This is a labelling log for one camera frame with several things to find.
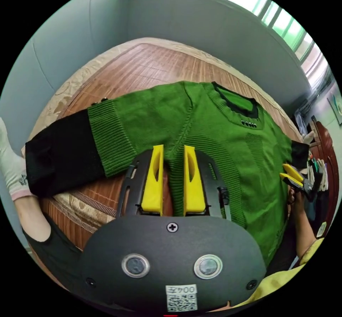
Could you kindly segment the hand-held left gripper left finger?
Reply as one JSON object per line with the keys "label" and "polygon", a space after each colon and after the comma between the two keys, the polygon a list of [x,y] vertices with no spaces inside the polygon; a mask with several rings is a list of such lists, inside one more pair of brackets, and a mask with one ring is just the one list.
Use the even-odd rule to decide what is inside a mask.
{"label": "hand-held left gripper left finger", "polygon": [[153,146],[142,197],[145,213],[163,213],[164,145]]}

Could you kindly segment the person's right hand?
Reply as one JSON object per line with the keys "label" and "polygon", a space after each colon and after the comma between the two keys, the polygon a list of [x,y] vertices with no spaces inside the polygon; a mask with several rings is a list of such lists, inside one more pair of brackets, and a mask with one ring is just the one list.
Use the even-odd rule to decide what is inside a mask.
{"label": "person's right hand", "polygon": [[287,203],[290,206],[291,213],[304,212],[304,198],[305,195],[302,191],[295,191],[293,188],[289,189]]}

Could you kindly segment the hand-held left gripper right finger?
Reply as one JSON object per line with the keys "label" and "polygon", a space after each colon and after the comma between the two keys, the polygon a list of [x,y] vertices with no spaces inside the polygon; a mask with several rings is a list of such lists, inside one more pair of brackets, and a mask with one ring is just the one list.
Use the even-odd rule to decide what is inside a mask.
{"label": "hand-held left gripper right finger", "polygon": [[184,146],[183,214],[203,214],[206,202],[195,148]]}

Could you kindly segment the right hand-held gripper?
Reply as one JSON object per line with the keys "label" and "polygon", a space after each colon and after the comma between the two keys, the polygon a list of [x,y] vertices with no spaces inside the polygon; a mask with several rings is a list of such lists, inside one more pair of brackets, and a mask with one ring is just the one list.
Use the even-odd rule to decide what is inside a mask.
{"label": "right hand-held gripper", "polygon": [[313,201],[317,194],[314,185],[291,164],[283,164],[283,170],[280,173],[282,181],[295,191],[302,191],[308,201]]}

